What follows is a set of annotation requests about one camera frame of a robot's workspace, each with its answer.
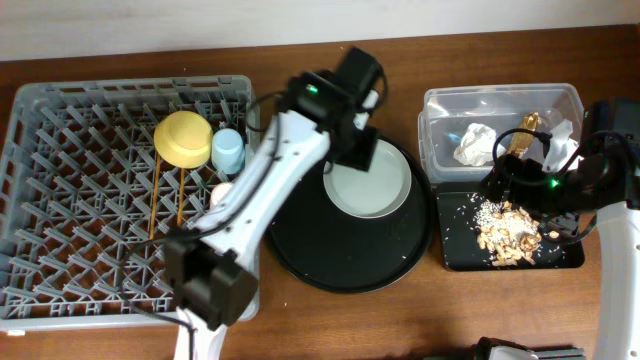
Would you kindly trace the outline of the gold foil wrapper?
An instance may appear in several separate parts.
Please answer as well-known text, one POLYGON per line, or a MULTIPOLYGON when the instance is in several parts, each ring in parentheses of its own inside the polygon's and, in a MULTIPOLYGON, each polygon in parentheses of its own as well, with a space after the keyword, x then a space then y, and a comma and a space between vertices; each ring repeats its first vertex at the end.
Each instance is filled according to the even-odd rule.
MULTIPOLYGON (((519 129, 535 131, 542 123, 538 112, 533 112, 524 116, 523 121, 519 125, 519 129)), ((529 147, 532 145, 535 137, 528 133, 516 132, 507 149, 507 153, 522 158, 529 147)))

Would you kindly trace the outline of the white tissue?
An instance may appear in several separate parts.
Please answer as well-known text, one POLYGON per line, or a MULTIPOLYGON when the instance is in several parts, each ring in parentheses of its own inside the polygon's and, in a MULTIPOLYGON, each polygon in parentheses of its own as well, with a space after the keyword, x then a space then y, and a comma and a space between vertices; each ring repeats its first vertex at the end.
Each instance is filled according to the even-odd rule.
POLYGON ((471 123, 455 148, 453 158, 465 166, 485 166, 493 160, 492 151, 496 139, 497 134, 493 128, 471 123))

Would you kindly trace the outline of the grey round plate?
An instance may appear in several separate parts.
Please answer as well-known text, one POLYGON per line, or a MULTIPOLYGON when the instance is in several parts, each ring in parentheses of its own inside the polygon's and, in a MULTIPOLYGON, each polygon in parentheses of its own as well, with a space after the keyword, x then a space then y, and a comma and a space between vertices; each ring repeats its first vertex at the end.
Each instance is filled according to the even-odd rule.
POLYGON ((340 210, 357 218, 375 219, 393 213, 404 203, 412 175, 402 152, 378 140, 368 171, 334 165, 323 175, 323 184, 340 210))

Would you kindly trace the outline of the light blue cup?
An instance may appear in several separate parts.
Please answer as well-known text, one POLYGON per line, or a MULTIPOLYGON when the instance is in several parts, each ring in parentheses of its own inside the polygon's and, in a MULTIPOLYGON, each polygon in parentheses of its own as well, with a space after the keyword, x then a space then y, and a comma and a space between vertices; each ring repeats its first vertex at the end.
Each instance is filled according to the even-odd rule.
POLYGON ((237 174, 244 163, 245 144, 239 132, 232 128, 217 131, 212 139, 211 162, 226 175, 237 174))

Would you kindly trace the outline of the pink cup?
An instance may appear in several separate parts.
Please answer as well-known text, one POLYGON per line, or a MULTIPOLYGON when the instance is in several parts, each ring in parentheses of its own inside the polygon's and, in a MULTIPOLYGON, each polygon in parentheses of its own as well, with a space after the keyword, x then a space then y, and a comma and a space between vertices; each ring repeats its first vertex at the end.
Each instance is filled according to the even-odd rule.
POLYGON ((217 184, 210 193, 209 204, 211 208, 214 208, 216 205, 220 204, 221 201, 225 198, 225 196, 232 189, 233 184, 231 182, 223 182, 217 184))

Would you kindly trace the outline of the yellow bowl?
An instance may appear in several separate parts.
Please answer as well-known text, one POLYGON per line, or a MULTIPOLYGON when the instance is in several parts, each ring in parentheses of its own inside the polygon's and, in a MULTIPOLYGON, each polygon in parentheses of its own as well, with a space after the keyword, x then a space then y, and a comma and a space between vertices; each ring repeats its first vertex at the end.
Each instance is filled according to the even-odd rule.
POLYGON ((154 147, 169 164, 193 169, 210 160, 213 129, 201 115, 177 111, 168 115, 155 128, 154 147))

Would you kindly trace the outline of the wooden chopstick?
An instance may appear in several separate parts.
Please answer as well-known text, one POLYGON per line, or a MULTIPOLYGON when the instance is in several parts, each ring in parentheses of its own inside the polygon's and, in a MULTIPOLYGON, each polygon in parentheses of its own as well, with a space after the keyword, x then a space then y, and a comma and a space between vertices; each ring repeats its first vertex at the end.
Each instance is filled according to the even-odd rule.
POLYGON ((184 210, 184 189, 185 189, 186 169, 180 168, 180 181, 178 190, 178 212, 177 212, 177 225, 183 226, 183 210, 184 210))
POLYGON ((155 224, 156 224, 156 214, 157 214, 157 198, 159 192, 159 179, 161 175, 161 165, 162 158, 160 154, 156 151, 156 165, 154 170, 154 188, 152 193, 152 203, 151 203, 151 215, 149 219, 149 239, 153 240, 155 237, 155 224))

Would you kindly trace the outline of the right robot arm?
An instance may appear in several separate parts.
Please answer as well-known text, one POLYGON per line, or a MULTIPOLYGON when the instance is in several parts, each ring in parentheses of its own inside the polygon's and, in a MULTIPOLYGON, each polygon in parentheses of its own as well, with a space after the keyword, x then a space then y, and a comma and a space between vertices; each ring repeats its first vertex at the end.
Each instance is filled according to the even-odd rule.
POLYGON ((543 162, 506 152, 481 181, 483 195, 515 202, 540 216, 545 240, 573 245, 583 234, 559 224, 569 214, 592 213, 602 261, 597 359, 639 356, 639 104, 614 98, 594 103, 583 116, 580 141, 527 130, 543 146, 543 162))

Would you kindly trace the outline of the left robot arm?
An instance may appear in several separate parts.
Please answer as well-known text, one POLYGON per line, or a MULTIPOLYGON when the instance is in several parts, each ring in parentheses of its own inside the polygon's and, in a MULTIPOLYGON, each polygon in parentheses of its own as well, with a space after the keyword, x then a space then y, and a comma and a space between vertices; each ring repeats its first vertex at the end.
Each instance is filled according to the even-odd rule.
POLYGON ((177 359, 216 359, 226 331, 254 299, 260 241, 298 181, 317 163, 369 169, 378 131, 368 118, 389 94, 382 65, 352 47, 335 71, 304 72, 276 93, 275 117, 231 190, 194 228, 158 239, 179 326, 177 359))

